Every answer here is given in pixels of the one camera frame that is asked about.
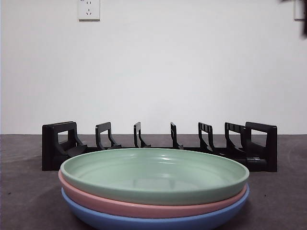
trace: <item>electrical outlet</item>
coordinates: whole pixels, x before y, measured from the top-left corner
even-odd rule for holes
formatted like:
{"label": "electrical outlet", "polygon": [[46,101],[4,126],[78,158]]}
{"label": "electrical outlet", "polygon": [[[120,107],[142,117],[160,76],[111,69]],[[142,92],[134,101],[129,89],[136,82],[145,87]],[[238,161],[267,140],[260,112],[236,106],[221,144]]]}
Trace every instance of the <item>electrical outlet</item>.
{"label": "electrical outlet", "polygon": [[305,5],[303,0],[294,1],[294,20],[304,21],[306,16]]}
{"label": "electrical outlet", "polygon": [[100,0],[78,0],[79,21],[100,20]]}

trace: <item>pink plate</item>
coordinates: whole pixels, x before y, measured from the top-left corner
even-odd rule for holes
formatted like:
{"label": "pink plate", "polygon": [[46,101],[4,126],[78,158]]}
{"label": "pink plate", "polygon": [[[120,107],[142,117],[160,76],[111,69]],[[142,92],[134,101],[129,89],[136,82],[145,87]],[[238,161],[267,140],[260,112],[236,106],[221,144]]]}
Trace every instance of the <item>pink plate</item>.
{"label": "pink plate", "polygon": [[62,176],[61,170],[59,171],[59,180],[68,197],[81,206],[116,216],[152,219],[189,217],[214,212],[237,202],[244,195],[247,188],[245,185],[237,195],[214,203],[186,206],[161,206],[127,203],[86,193],[67,183]]}

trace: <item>white wall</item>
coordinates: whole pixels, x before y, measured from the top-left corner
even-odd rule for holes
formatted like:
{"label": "white wall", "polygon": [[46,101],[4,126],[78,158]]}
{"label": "white wall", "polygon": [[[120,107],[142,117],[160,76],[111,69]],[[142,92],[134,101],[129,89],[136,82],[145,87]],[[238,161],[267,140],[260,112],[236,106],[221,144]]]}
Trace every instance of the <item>white wall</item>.
{"label": "white wall", "polygon": [[103,0],[79,22],[77,0],[2,0],[1,129],[40,134],[223,133],[255,121],[307,133],[307,40],[279,0]]}

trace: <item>blue plate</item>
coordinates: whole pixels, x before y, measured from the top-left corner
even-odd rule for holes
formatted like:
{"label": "blue plate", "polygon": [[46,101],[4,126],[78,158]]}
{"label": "blue plate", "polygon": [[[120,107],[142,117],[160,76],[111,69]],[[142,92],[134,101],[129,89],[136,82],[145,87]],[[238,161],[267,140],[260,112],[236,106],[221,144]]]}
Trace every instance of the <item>blue plate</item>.
{"label": "blue plate", "polygon": [[192,217],[161,219],[130,218],[96,212],[70,200],[63,188],[62,195],[80,220],[99,230],[211,230],[238,213],[249,195],[249,186],[240,200],[221,210]]}

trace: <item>black object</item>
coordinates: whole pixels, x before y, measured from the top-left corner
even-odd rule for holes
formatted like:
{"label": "black object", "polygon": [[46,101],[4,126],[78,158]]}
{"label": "black object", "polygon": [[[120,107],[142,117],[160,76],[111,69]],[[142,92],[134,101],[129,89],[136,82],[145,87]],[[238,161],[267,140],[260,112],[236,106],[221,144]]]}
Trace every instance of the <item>black object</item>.
{"label": "black object", "polygon": [[177,128],[176,125],[171,122],[171,138],[173,140],[173,149],[183,150],[183,145],[179,145],[177,142]]}
{"label": "black object", "polygon": [[[265,146],[261,146],[251,140],[251,131],[257,130],[267,134]],[[59,143],[58,133],[68,131],[68,139]],[[101,143],[100,134],[108,131],[110,147],[104,147]],[[241,147],[236,146],[230,139],[229,131],[240,134]],[[70,157],[97,150],[119,149],[122,146],[117,144],[111,132],[111,123],[106,122],[96,125],[96,145],[88,147],[83,144],[77,136],[77,124],[72,121],[43,125],[43,171],[58,170],[60,165]],[[208,134],[208,144],[202,138],[202,132]],[[227,157],[240,162],[248,167],[250,171],[277,171],[277,126],[246,122],[245,126],[232,123],[225,123],[226,147],[216,147],[213,143],[213,128],[211,125],[198,123],[199,147],[184,147],[178,144],[177,128],[171,122],[171,147],[165,149],[193,150]],[[136,148],[151,148],[142,139],[141,123],[134,125],[134,145]]]}
{"label": "black object", "polygon": [[[277,126],[246,122],[245,126],[225,123],[226,148],[217,148],[213,144],[212,126],[199,122],[200,147],[185,148],[211,153],[231,158],[244,164],[250,171],[277,171]],[[267,133],[265,147],[251,141],[251,131],[257,130]],[[209,144],[202,138],[202,131],[208,133]],[[229,131],[240,134],[242,147],[236,146],[229,137]]]}
{"label": "black object", "polygon": [[[101,141],[100,134],[105,131],[107,131],[108,139],[111,142],[110,147],[104,147]],[[106,122],[106,123],[96,125],[95,133],[96,133],[96,146],[98,150],[114,150],[114,149],[121,148],[121,145],[117,144],[112,137],[111,122]]]}
{"label": "black object", "polygon": [[[247,164],[252,171],[277,172],[277,126],[246,122]],[[251,140],[251,131],[267,134],[265,147]]]}
{"label": "black object", "polygon": [[[67,141],[59,143],[58,133],[68,131]],[[70,157],[84,153],[87,145],[77,136],[77,124],[73,121],[43,125],[42,128],[43,171],[59,170]]]}
{"label": "black object", "polygon": [[151,145],[147,145],[144,140],[142,139],[141,135],[141,123],[138,122],[134,124],[134,131],[133,131],[133,138],[134,138],[134,146],[136,148],[151,148]]}

